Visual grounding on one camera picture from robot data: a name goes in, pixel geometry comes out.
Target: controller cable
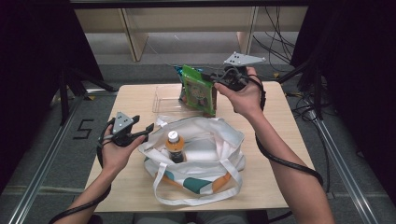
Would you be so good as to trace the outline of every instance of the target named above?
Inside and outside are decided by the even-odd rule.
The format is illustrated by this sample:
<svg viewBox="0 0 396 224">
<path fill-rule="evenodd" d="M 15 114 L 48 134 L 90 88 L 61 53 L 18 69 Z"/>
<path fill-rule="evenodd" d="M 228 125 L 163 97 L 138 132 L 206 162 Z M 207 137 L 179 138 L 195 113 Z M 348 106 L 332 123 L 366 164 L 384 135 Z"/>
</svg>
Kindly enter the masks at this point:
<svg viewBox="0 0 396 224">
<path fill-rule="evenodd" d="M 103 129 L 102 134 L 100 135 L 100 137 L 99 137 L 99 139 L 98 139 L 99 146 L 96 148 L 96 156 L 98 157 L 99 163 L 100 163 L 100 165 L 101 165 L 102 168 L 103 168 L 102 148 L 103 148 L 103 141 L 104 141 L 105 131 L 106 131 L 107 127 L 108 127 L 110 124 L 114 124 L 114 120 L 115 120 L 115 119 L 113 118 L 112 120 L 110 120 L 110 121 L 106 124 L 106 127 Z M 53 218 L 49 221 L 49 224 L 55 223 L 56 221 L 58 221 L 58 220 L 60 220 L 60 219 L 62 219 L 62 218 L 64 218 L 64 217 L 70 216 L 70 215 L 72 215 L 72 214 L 75 214 L 75 213 L 77 213 L 77 212 L 80 212 L 80 211 L 82 211 L 82 210 L 85 210 L 85 209 L 87 209 L 87 208 L 90 208 L 90 207 L 93 207 L 93 206 L 99 204 L 101 201 L 103 201 L 103 200 L 107 197 L 107 195 L 110 193 L 110 191 L 111 191 L 111 185 L 110 185 L 110 186 L 108 187 L 108 189 L 107 189 L 101 196 L 99 196 L 97 199 L 95 199 L 95 200 L 93 200 L 93 201 L 91 201 L 91 202 L 89 202 L 89 203 L 85 203 L 85 204 L 83 204 L 83 205 L 80 205 L 80 206 L 78 206 L 78 207 L 71 208 L 71 209 L 68 209 L 68 210 L 66 210 L 66 211 L 63 211 L 62 213 L 60 213 L 60 214 L 56 215 L 55 217 L 53 217 Z"/>
<path fill-rule="evenodd" d="M 251 81 L 251 82 L 253 82 L 255 85 L 257 85 L 257 86 L 259 87 L 259 89 L 261 90 L 260 108 L 261 108 L 261 110 L 263 111 L 263 110 L 264 110 L 264 106 L 265 106 L 265 90 L 264 90 L 264 87 L 263 87 L 263 85 L 262 85 L 262 82 L 261 82 L 261 81 L 259 82 L 259 81 L 256 81 L 255 79 L 253 79 L 252 77 L 256 77 L 256 78 L 258 78 L 258 79 L 260 80 L 260 78 L 257 77 L 257 76 L 255 76 L 255 75 L 248 75 L 248 76 L 249 76 L 249 79 L 248 79 L 248 80 Z M 306 167 L 306 166 L 303 166 L 303 165 L 300 165 L 300 164 L 291 162 L 291 161 L 282 160 L 282 159 L 280 159 L 280 158 L 278 158 L 278 157 L 272 155 L 270 152 L 268 152 L 268 151 L 264 148 L 264 146 L 263 146 L 262 143 L 260 142 L 259 138 L 257 137 L 257 134 L 255 134 L 255 137 L 256 137 L 256 144 L 257 144 L 257 146 L 258 146 L 260 152 L 261 152 L 262 155 L 264 155 L 268 160 L 274 161 L 274 162 L 279 163 L 279 164 L 284 165 L 284 166 L 287 166 L 287 167 L 289 167 L 289 168 L 291 168 L 291 169 L 295 169 L 295 170 L 298 170 L 298 171 L 302 171 L 302 172 L 308 173 L 308 174 L 314 176 L 314 177 L 318 180 L 319 184 L 320 184 L 321 186 L 323 186 L 323 178 L 321 177 L 321 175 L 320 175 L 317 171 L 315 171 L 315 170 L 313 170 L 313 169 L 311 169 L 311 168 L 308 168 L 308 167 Z M 279 221 L 280 219 L 289 217 L 289 216 L 291 216 L 291 215 L 292 215 L 292 212 L 289 211 L 289 212 L 285 213 L 284 215 L 281 215 L 281 216 L 279 216 L 279 217 L 271 218 L 271 219 L 269 219 L 268 221 L 269 221 L 269 223 L 275 222 L 275 221 Z"/>
</svg>

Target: black cord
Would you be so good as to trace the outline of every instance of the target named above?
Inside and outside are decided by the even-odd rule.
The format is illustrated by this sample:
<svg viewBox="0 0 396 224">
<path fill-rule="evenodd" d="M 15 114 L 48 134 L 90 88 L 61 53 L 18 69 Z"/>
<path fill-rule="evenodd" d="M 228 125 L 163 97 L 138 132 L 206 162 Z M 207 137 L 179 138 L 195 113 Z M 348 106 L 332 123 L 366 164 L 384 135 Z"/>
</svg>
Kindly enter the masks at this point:
<svg viewBox="0 0 396 224">
<path fill-rule="evenodd" d="M 275 39 L 275 35 L 277 34 L 279 36 L 279 38 L 280 38 L 280 42 L 282 43 L 282 48 L 283 48 L 283 50 L 285 52 L 285 55 L 286 55 L 287 58 L 289 58 L 288 54 L 291 56 L 291 53 L 290 53 L 290 51 L 289 51 L 289 49 L 288 49 L 288 47 L 287 47 L 285 42 L 287 42 L 289 44 L 290 44 L 290 42 L 288 40 L 286 40 L 282 36 L 282 34 L 280 33 L 280 23 L 279 23 L 280 7 L 276 7 L 276 24 L 274 24 L 274 21 L 271 18 L 267 7 L 265 7 L 265 12 L 267 13 L 268 18 L 270 19 L 270 22 L 272 23 L 272 25 L 273 25 L 273 27 L 275 29 L 275 32 L 274 32 L 274 35 L 273 35 L 273 42 L 274 42 L 274 39 Z"/>
<path fill-rule="evenodd" d="M 299 114 L 298 116 L 295 116 L 296 119 L 297 119 L 298 117 L 301 117 L 303 121 L 309 121 L 309 122 L 311 122 L 311 123 L 314 125 L 314 127 L 316 128 L 316 130 L 317 130 L 317 134 L 318 134 L 319 140 L 320 140 L 320 142 L 321 142 L 321 144 L 322 144 L 322 146 L 323 146 L 323 151 L 324 151 L 324 156 L 325 156 L 325 161 L 326 161 L 326 187 L 325 187 L 325 190 L 326 190 L 326 193 L 328 193 L 328 192 L 330 191 L 330 160 L 329 160 L 329 154 L 328 154 L 328 151 L 327 151 L 327 148 L 326 148 L 326 143 L 325 143 L 325 141 L 324 141 L 323 135 L 321 134 L 318 125 L 315 123 L 315 121 L 316 121 L 317 118 L 310 119 L 309 117 L 307 117 L 307 116 L 305 115 L 306 112 L 315 109 L 314 103 L 313 103 L 312 100 L 310 99 L 311 96 L 312 96 L 312 94 L 310 94 L 310 93 L 305 94 L 304 97 L 302 97 L 302 98 L 297 102 L 295 108 L 292 109 L 291 111 L 292 111 L 293 113 Z M 298 104 L 299 104 L 302 100 L 306 100 L 306 101 L 308 102 L 308 105 L 298 106 Z M 328 106 L 328 105 L 331 105 L 331 104 L 330 104 L 330 103 L 327 103 L 327 104 L 322 104 L 322 105 L 320 105 L 320 106 Z M 301 112 L 299 112 L 299 110 L 302 109 L 302 108 L 307 108 L 307 109 L 301 113 Z"/>
<path fill-rule="evenodd" d="M 264 33 L 265 33 L 268 37 L 273 38 L 273 37 L 270 36 L 266 31 L 264 31 Z M 274 40 L 277 41 L 277 42 L 280 42 L 280 43 L 282 43 L 282 41 L 283 41 L 282 39 L 277 39 L 277 38 L 274 38 Z M 290 47 L 292 47 L 292 48 L 295 48 L 295 45 L 292 44 L 292 43 L 290 43 L 290 42 L 287 41 L 287 40 L 286 40 L 286 42 L 283 42 L 283 44 L 286 44 L 286 45 L 288 45 L 288 46 L 290 46 Z"/>
<path fill-rule="evenodd" d="M 263 85 L 262 85 L 261 82 L 259 83 L 258 81 L 256 81 L 256 80 L 253 79 L 253 78 L 250 78 L 249 80 L 252 81 L 254 84 L 256 84 L 256 85 L 259 87 L 259 89 L 262 91 L 261 102 L 260 102 L 260 108 L 261 108 L 262 111 L 263 111 L 264 106 L 265 106 L 265 91 L 264 91 Z M 318 173 L 317 171 L 315 171 L 315 170 L 313 170 L 313 169 L 311 169 L 311 168 L 309 168 L 309 167 L 306 167 L 306 166 L 303 166 L 303 165 L 300 165 L 300 164 L 297 164 L 297 163 L 294 163 L 294 162 L 291 162 L 291 161 L 285 161 L 285 160 L 282 160 L 282 159 L 280 159 L 280 158 L 278 158 L 278 157 L 272 155 L 270 152 L 268 152 L 268 151 L 264 148 L 264 146 L 263 146 L 262 143 L 260 142 L 259 138 L 257 137 L 257 134 L 255 134 L 255 137 L 256 137 L 256 144 L 257 144 L 257 146 L 258 146 L 260 152 L 261 152 L 262 155 L 264 155 L 268 160 L 274 161 L 274 162 L 279 163 L 279 164 L 284 165 L 284 166 L 287 166 L 287 167 L 289 167 L 289 168 L 291 168 L 291 169 L 295 169 L 295 170 L 302 171 L 302 172 L 305 172 L 305 173 L 307 173 L 307 174 L 310 174 L 310 175 L 314 176 L 314 177 L 318 180 L 318 182 L 319 182 L 319 184 L 320 184 L 321 186 L 323 186 L 323 178 L 322 178 L 322 176 L 320 175 L 320 173 Z M 271 219 L 269 220 L 269 222 L 271 223 L 271 222 L 279 221 L 279 220 L 284 219 L 284 218 L 286 218 L 286 217 L 289 217 L 289 216 L 291 216 L 291 215 L 292 215 L 292 212 L 289 211 L 289 212 L 287 212 L 286 214 L 281 215 L 281 216 L 279 216 L 279 217 L 271 218 Z"/>
<path fill-rule="evenodd" d="M 107 145 L 107 144 L 109 144 L 109 143 L 112 143 L 112 142 L 113 142 L 113 141 L 109 140 L 108 142 L 102 144 L 102 146 L 104 147 L 105 145 Z"/>
<path fill-rule="evenodd" d="M 274 54 L 278 59 L 282 60 L 284 63 L 289 63 L 288 58 L 283 56 L 282 54 L 280 54 L 279 52 L 268 48 L 267 46 L 265 46 L 262 42 L 260 42 L 257 37 L 254 35 L 253 38 L 257 41 L 257 43 L 263 48 L 268 50 L 270 53 Z"/>
<path fill-rule="evenodd" d="M 104 136 L 105 136 L 105 131 L 106 131 L 107 127 L 108 127 L 110 124 L 113 124 L 113 123 L 114 123 L 114 120 L 115 120 L 115 119 L 113 118 L 112 120 L 110 120 L 110 121 L 106 124 L 106 127 L 102 130 L 102 133 L 101 133 L 101 135 L 100 135 L 100 137 L 99 137 L 99 140 L 98 140 L 100 146 L 96 148 L 96 156 L 98 157 L 98 160 L 99 160 L 99 163 L 100 163 L 101 167 L 103 167 L 102 148 L 103 148 L 103 146 L 105 145 L 105 144 L 103 144 L 103 138 L 104 138 Z M 68 216 L 70 216 L 70 215 L 73 215 L 73 214 L 75 214 L 75 213 L 77 213 L 77 212 L 80 212 L 80 211 L 82 211 L 82 210 L 85 210 L 85 209 L 87 209 L 87 208 L 96 206 L 97 204 L 99 204 L 101 201 L 103 201 L 103 200 L 108 196 L 108 194 L 110 193 L 110 191 L 111 191 L 111 185 L 110 185 L 110 186 L 107 188 L 107 190 L 106 190 L 101 196 L 99 196 L 97 199 L 95 199 L 95 200 L 93 200 L 93 201 L 91 201 L 91 202 L 89 202 L 89 203 L 85 203 L 85 204 L 83 204 L 83 205 L 80 205 L 80 206 L 78 206 L 78 207 L 74 207 L 74 208 L 68 209 L 68 210 L 66 210 L 66 211 L 63 211 L 62 213 L 60 213 L 60 214 L 56 215 L 55 217 L 53 217 L 53 218 L 49 221 L 49 224 L 55 223 L 56 221 L 58 221 L 58 220 L 60 220 L 60 219 L 62 219 L 62 218 L 64 218 L 64 217 L 68 217 Z"/>
</svg>

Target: tabletop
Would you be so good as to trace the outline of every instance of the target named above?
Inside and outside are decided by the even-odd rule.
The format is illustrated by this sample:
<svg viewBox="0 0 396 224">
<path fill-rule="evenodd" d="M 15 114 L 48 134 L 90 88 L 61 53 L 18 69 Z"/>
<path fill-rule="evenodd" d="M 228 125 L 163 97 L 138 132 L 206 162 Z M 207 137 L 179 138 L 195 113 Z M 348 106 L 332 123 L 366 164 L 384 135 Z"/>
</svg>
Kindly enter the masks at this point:
<svg viewBox="0 0 396 224">
<path fill-rule="evenodd" d="M 263 113 L 272 123 L 278 134 L 291 147 L 291 149 L 310 167 L 312 161 L 306 150 L 303 138 L 298 130 L 296 122 L 291 114 L 286 97 L 277 82 L 263 82 L 266 90 L 266 104 Z M 140 115 L 140 121 L 132 129 L 132 133 L 143 131 L 158 117 L 176 118 L 189 115 L 185 112 L 177 112 L 175 109 L 158 109 L 159 88 L 168 89 L 167 94 L 174 95 L 168 100 L 177 100 L 180 92 L 180 84 L 159 85 L 127 85 L 122 86 L 113 105 L 110 118 L 116 116 L 118 111 L 133 117 Z M 200 206 L 172 206 L 159 203 L 154 196 L 152 184 L 154 179 L 145 170 L 143 161 L 145 156 L 135 150 L 128 165 L 120 172 L 112 184 L 112 190 L 108 197 L 101 202 L 97 212 L 155 212 L 155 211 L 208 211 L 208 210 L 241 210 L 241 209 L 267 209 L 288 207 L 276 184 L 269 161 L 257 148 L 254 131 L 249 123 L 233 112 L 229 100 L 218 94 L 218 109 L 216 116 L 223 118 L 236 130 L 245 134 L 245 140 L 241 150 L 246 157 L 246 166 L 240 172 L 243 178 L 243 186 L 238 195 L 220 202 Z M 87 187 L 99 175 L 101 167 L 96 159 L 87 182 Z M 187 190 L 173 185 L 162 183 L 158 192 L 166 195 L 168 199 L 180 197 L 197 197 Z"/>
</svg>

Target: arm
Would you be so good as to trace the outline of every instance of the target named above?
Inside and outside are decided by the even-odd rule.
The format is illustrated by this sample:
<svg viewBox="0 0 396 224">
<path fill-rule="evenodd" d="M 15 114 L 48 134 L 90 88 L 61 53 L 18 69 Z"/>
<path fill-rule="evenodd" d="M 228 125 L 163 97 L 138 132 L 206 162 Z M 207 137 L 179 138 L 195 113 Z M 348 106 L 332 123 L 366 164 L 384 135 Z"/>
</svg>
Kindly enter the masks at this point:
<svg viewBox="0 0 396 224">
<path fill-rule="evenodd" d="M 106 129 L 105 136 L 110 134 L 112 125 L 109 125 Z M 89 203 L 99 196 L 105 193 L 108 187 L 111 185 L 113 180 L 119 174 L 119 172 L 125 168 L 128 163 L 131 153 L 137 146 L 139 146 L 145 136 L 139 136 L 136 138 L 131 145 L 128 147 L 117 147 L 113 143 L 108 143 L 109 140 L 104 142 L 103 152 L 103 169 L 99 176 L 82 192 L 79 197 L 73 201 L 73 203 L 68 207 L 74 208 L 85 203 Z M 88 209 L 77 212 L 71 216 L 64 217 L 57 221 L 57 224 L 62 223 L 87 223 L 91 218 L 96 206 L 90 207 Z"/>
<path fill-rule="evenodd" d="M 247 73 L 256 75 L 253 68 Z M 233 109 L 252 125 L 260 142 L 276 157 L 304 165 L 304 162 L 277 134 L 260 109 L 260 91 L 252 84 L 235 92 L 216 83 L 215 88 L 232 103 Z M 299 223 L 334 223 L 326 195 L 315 177 L 270 161 L 276 182 Z"/>
</svg>

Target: finger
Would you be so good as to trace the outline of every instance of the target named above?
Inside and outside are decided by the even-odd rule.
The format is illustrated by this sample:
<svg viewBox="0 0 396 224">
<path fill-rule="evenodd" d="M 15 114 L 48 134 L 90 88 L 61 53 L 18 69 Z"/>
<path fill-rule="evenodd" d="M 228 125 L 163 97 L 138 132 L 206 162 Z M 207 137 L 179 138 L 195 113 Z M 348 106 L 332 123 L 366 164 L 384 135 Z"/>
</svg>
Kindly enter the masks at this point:
<svg viewBox="0 0 396 224">
<path fill-rule="evenodd" d="M 230 96 L 233 94 L 233 91 L 228 89 L 226 86 L 215 83 L 215 88 L 219 91 L 220 94 L 225 95 L 226 97 L 230 98 Z"/>
<path fill-rule="evenodd" d="M 146 139 L 146 135 L 140 135 L 138 136 L 129 146 L 128 148 L 134 151 L 140 144 L 143 143 L 143 141 Z"/>
<path fill-rule="evenodd" d="M 247 74 L 257 76 L 256 69 L 254 67 L 247 67 Z"/>
<path fill-rule="evenodd" d="M 262 81 L 260 80 L 259 77 L 257 77 L 257 75 L 251 75 L 251 76 L 253 76 L 253 77 L 250 77 L 251 79 L 256 80 L 259 83 L 262 83 Z"/>
<path fill-rule="evenodd" d="M 113 125 L 110 124 L 107 126 L 106 130 L 105 130 L 105 136 L 111 135 L 111 129 L 113 128 Z"/>
</svg>

